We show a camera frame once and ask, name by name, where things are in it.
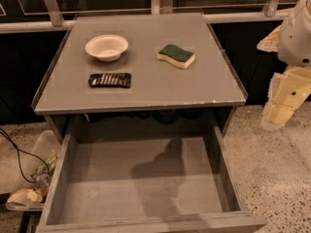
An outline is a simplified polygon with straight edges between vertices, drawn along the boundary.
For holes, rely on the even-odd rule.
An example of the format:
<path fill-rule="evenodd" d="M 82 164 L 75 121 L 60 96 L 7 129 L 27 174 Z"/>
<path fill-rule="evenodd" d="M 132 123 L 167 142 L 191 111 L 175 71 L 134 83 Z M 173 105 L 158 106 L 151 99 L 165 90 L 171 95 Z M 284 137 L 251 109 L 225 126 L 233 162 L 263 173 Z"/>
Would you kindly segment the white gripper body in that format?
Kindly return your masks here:
<path fill-rule="evenodd" d="M 289 65 L 311 66 L 311 0 L 299 0 L 282 22 L 278 57 Z"/>

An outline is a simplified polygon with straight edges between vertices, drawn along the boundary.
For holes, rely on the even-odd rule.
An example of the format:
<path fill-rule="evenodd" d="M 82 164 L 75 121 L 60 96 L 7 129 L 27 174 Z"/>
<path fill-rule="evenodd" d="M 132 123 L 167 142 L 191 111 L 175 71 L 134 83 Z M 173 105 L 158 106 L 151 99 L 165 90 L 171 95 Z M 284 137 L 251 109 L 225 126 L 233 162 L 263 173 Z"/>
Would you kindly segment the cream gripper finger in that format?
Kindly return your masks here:
<path fill-rule="evenodd" d="M 310 94 L 310 68 L 289 66 L 283 74 L 275 73 L 270 81 L 261 126 L 267 131 L 280 129 Z"/>
<path fill-rule="evenodd" d="M 259 41 L 257 49 L 266 52 L 277 52 L 280 27 L 277 26 L 265 38 Z"/>

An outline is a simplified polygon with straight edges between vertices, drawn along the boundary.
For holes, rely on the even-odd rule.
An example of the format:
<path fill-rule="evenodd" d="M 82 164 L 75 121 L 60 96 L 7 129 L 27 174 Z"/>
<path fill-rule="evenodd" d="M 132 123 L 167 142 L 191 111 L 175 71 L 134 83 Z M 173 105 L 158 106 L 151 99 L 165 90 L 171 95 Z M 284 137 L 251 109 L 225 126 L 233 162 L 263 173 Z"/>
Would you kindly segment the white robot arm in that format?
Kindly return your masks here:
<path fill-rule="evenodd" d="M 311 94 L 311 0 L 299 0 L 257 49 L 276 52 L 287 65 L 282 74 L 273 74 L 262 112 L 261 126 L 274 131 L 283 127 Z"/>

